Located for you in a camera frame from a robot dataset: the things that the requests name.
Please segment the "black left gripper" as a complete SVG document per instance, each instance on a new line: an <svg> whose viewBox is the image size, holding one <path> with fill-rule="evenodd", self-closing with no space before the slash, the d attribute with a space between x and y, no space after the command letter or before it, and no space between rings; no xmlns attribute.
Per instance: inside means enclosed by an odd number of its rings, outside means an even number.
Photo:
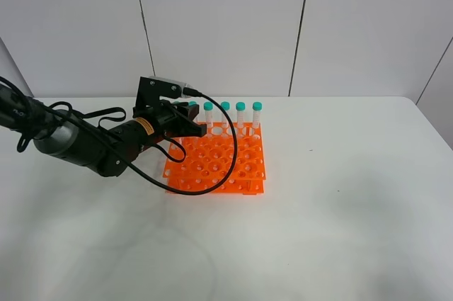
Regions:
<svg viewBox="0 0 453 301"><path fill-rule="evenodd" d="M180 102L177 106L170 101L161 101L157 108L136 110L133 119L143 127L147 136L153 137L204 137L206 125L197 124L199 106Z"/></svg>

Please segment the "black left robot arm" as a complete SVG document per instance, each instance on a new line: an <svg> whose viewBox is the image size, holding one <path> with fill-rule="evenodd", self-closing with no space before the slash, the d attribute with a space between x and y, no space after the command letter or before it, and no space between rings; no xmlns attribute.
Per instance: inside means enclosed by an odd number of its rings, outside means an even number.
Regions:
<svg viewBox="0 0 453 301"><path fill-rule="evenodd" d="M100 176L119 176L143 151L163 140L203 137L204 125L195 122L198 104L178 103L190 90L186 84L142 77L131 120L114 107L81 113L64 102L45 106L24 95L6 79L1 80L1 126L20 133L16 149L29 143L46 155L86 167Z"/></svg>

